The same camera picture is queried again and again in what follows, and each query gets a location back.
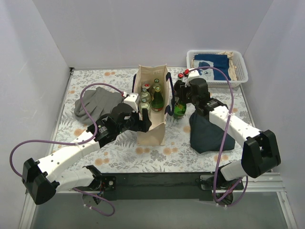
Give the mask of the clear chang bottle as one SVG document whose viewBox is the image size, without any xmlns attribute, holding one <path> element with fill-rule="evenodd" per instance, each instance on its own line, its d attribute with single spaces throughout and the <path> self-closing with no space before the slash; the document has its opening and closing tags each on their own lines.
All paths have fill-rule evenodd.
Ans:
<svg viewBox="0 0 305 229">
<path fill-rule="evenodd" d="M 140 97 L 141 99 L 146 99 L 148 103 L 151 102 L 151 95 L 146 88 L 141 89 Z"/>
<path fill-rule="evenodd" d="M 161 84 L 160 84 L 160 80 L 158 78 L 155 78 L 152 88 L 155 89 L 157 86 L 161 86 Z"/>
<path fill-rule="evenodd" d="M 143 115 L 143 110 L 147 109 L 148 112 L 148 117 L 151 117 L 151 105 L 150 103 L 147 101 L 146 98 L 142 98 L 140 103 L 139 103 L 139 108 L 140 108 L 140 113 L 141 115 Z"/>
</svg>

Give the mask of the green perrier bottle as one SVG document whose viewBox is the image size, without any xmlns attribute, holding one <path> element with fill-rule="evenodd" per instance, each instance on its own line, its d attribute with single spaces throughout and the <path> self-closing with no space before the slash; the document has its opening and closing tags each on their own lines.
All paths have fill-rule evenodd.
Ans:
<svg viewBox="0 0 305 229">
<path fill-rule="evenodd" d="M 173 117 L 175 119 L 182 119 L 185 115 L 186 112 L 186 103 L 184 103 L 183 101 L 179 100 L 175 103 L 174 106 L 174 114 Z"/>
<path fill-rule="evenodd" d="M 164 100 L 163 100 L 163 95 L 161 93 L 160 86 L 156 86 L 154 89 L 151 107 L 155 112 L 161 111 L 164 107 Z"/>
</svg>

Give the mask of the dark cola bottle red cap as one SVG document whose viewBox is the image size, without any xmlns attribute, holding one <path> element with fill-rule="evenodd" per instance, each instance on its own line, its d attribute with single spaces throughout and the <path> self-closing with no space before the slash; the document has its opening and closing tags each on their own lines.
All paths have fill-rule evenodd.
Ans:
<svg viewBox="0 0 305 229">
<path fill-rule="evenodd" d="M 184 74 L 183 73 L 179 73 L 177 77 L 178 77 L 178 80 L 184 82 Z"/>
</svg>

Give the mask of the beige canvas tote bag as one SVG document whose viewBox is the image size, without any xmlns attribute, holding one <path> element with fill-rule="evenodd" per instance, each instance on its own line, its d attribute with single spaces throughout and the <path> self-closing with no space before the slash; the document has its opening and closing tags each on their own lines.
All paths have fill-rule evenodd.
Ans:
<svg viewBox="0 0 305 229">
<path fill-rule="evenodd" d="M 149 131 L 137 133 L 137 143 L 142 146 L 165 145 L 166 117 L 172 116 L 174 112 L 174 102 L 170 101 L 170 98 L 174 96 L 173 82 L 166 64 L 155 67 L 140 65 L 138 72 L 133 77 L 132 92 L 140 93 L 142 83 L 153 84 L 154 79 L 160 80 L 164 106 L 158 112 L 151 111 L 152 125 Z"/>
</svg>

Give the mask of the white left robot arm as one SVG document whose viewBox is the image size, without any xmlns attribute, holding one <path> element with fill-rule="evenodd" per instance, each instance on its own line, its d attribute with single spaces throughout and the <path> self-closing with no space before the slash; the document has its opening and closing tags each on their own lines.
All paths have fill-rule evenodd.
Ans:
<svg viewBox="0 0 305 229">
<path fill-rule="evenodd" d="M 37 205 L 49 201 L 61 190 L 88 187 L 89 190 L 96 191 L 102 184 L 98 173 L 93 173 L 88 168 L 69 173 L 67 168 L 114 141 L 119 134 L 127 130 L 145 133 L 151 124 L 148 109 L 137 112 L 128 104 L 120 103 L 78 137 L 80 144 L 65 146 L 37 161 L 33 158 L 26 160 L 23 164 L 22 182 Z"/>
</svg>

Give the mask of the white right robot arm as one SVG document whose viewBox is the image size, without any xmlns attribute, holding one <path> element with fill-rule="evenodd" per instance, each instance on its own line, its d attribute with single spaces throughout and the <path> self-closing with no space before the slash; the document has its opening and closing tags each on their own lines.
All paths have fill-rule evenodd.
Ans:
<svg viewBox="0 0 305 229">
<path fill-rule="evenodd" d="M 210 97 L 207 83 L 196 78 L 190 83 L 178 80 L 174 85 L 175 95 L 181 101 L 192 103 L 198 115 L 231 136 L 243 148 L 239 161 L 216 169 L 214 180 L 220 189 L 228 189 L 234 179 L 261 174 L 281 164 L 275 134 L 252 127 L 232 114 L 226 105 Z"/>
</svg>

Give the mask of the grey folded cloth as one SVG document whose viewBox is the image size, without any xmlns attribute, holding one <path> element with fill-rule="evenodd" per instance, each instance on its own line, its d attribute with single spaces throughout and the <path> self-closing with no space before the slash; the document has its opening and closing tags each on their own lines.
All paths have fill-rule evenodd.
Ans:
<svg viewBox="0 0 305 229">
<path fill-rule="evenodd" d="M 83 104 L 94 121 L 97 121 L 102 115 L 110 114 L 112 109 L 122 101 L 123 97 L 120 93 L 112 93 L 101 87 L 87 90 L 83 95 Z M 91 125 L 93 123 L 81 106 L 80 99 L 75 101 L 74 114 L 82 124 Z"/>
</svg>

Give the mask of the floral table mat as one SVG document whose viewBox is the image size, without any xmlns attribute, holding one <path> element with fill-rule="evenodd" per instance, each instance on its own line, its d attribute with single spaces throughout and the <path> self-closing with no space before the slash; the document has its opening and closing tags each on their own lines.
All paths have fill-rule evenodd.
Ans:
<svg viewBox="0 0 305 229">
<path fill-rule="evenodd" d="M 56 140 L 60 143 L 69 142 L 86 130 L 87 126 L 79 123 L 74 115 L 74 103 L 85 86 L 105 83 L 109 91 L 118 88 L 130 92 L 136 72 L 136 69 L 74 71 L 67 90 Z M 240 145 L 235 145 L 233 150 L 221 154 L 217 152 L 199 154 L 191 148 L 189 118 L 193 112 L 194 106 L 189 104 L 182 119 L 177 120 L 171 116 L 166 118 L 163 146 L 139 146 L 136 133 L 126 131 L 101 150 L 74 163 L 69 170 L 79 170 L 84 166 L 94 165 L 101 172 L 211 172 L 216 165 L 239 160 L 242 156 Z"/>
</svg>

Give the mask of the red tab drink can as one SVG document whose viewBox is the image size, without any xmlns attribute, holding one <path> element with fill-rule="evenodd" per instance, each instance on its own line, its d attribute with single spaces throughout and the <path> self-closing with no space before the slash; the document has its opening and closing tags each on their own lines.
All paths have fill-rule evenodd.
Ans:
<svg viewBox="0 0 305 229">
<path fill-rule="evenodd" d="M 148 91 L 151 88 L 151 84 L 149 82 L 142 82 L 141 88 L 145 88 Z"/>
</svg>

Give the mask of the blue printed cloth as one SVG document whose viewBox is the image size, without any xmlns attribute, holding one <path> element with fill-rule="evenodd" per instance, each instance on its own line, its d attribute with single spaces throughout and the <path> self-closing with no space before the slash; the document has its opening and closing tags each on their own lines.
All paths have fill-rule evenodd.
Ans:
<svg viewBox="0 0 305 229">
<path fill-rule="evenodd" d="M 226 55 L 220 54 L 197 54 L 193 59 L 193 67 L 204 67 L 210 66 L 219 69 L 222 71 L 228 80 L 231 80 L 228 74 L 229 62 Z M 218 70 L 207 68 L 207 69 L 199 69 L 199 74 L 205 79 L 209 81 L 225 81 L 225 78 L 222 73 Z"/>
</svg>

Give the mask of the beige cloth in basket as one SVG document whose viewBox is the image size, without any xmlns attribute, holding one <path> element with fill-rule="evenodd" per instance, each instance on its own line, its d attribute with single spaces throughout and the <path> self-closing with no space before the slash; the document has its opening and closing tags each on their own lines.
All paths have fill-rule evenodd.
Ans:
<svg viewBox="0 0 305 229">
<path fill-rule="evenodd" d="M 220 55 L 226 55 L 228 58 L 229 62 L 229 67 L 228 67 L 228 74 L 233 81 L 237 81 L 237 75 L 236 75 L 236 66 L 233 63 L 233 57 L 234 57 L 234 52 L 233 51 L 224 51 L 224 52 L 219 52 L 218 54 Z"/>
</svg>

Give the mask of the dark folded shorts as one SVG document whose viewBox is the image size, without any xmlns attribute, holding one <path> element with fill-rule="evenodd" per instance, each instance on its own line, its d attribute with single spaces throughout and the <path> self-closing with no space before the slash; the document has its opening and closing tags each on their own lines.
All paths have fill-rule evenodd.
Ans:
<svg viewBox="0 0 305 229">
<path fill-rule="evenodd" d="M 224 130 L 212 124 L 197 111 L 189 119 L 191 128 L 190 147 L 199 154 L 205 152 L 219 152 Z"/>
</svg>

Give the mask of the clear Chang bottle back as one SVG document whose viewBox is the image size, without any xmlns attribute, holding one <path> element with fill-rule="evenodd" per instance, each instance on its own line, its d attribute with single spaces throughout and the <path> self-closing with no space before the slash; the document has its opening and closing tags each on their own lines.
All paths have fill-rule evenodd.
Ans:
<svg viewBox="0 0 305 229">
<path fill-rule="evenodd" d="M 155 78 L 152 88 L 155 89 L 157 86 L 161 86 L 161 84 L 160 84 L 160 80 L 158 78 Z"/>
</svg>

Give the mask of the white plastic basket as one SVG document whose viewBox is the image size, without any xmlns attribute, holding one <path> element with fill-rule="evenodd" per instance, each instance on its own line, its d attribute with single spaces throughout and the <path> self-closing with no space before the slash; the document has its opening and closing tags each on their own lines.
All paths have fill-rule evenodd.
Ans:
<svg viewBox="0 0 305 229">
<path fill-rule="evenodd" d="M 190 77 L 200 77 L 209 87 L 237 87 L 248 81 L 248 72 L 242 55 L 237 51 L 190 50 L 186 55 Z"/>
</svg>

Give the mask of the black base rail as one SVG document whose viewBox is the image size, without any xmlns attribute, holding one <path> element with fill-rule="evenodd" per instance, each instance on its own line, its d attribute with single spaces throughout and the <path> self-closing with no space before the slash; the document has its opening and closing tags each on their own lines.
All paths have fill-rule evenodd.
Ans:
<svg viewBox="0 0 305 229">
<path fill-rule="evenodd" d="M 212 201 L 214 173 L 103 173 L 84 191 L 101 191 L 115 200 L 196 199 Z"/>
</svg>

